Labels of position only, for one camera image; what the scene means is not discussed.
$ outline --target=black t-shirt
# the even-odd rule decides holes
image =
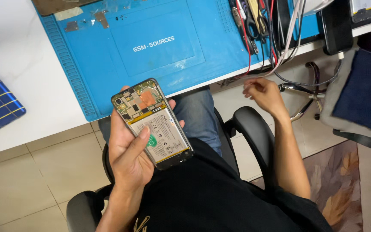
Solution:
[[[280,187],[265,192],[209,145],[190,142],[193,158],[154,173],[146,185],[137,231],[332,231],[312,201]]]

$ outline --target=person's left hand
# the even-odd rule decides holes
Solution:
[[[176,102],[169,100],[174,108]],[[179,121],[184,127],[184,120]],[[116,180],[115,187],[123,192],[135,192],[152,178],[154,164],[144,149],[150,137],[150,129],[144,128],[137,138],[126,127],[124,120],[114,109],[111,114],[111,135],[108,141],[109,159]]]

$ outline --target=blue jeans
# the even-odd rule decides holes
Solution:
[[[184,120],[183,131],[187,138],[197,138],[206,142],[221,156],[221,142],[214,113],[214,100],[210,88],[204,86],[183,94],[174,96],[176,101],[174,114],[177,119]],[[98,125],[104,140],[108,143],[111,133],[111,118],[98,120]]]

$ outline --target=fingernail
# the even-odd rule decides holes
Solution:
[[[148,136],[148,133],[150,132],[150,129],[146,126],[140,133],[140,138],[145,139]]]

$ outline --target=white desk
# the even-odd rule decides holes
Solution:
[[[370,31],[371,24],[354,29],[353,36]],[[297,55],[321,46],[321,41],[303,45]],[[259,67],[260,64],[254,64],[250,68]],[[246,70],[237,70],[170,96]],[[22,118],[0,129],[0,151],[87,123],[30,0],[0,0],[0,78],[27,109]]]

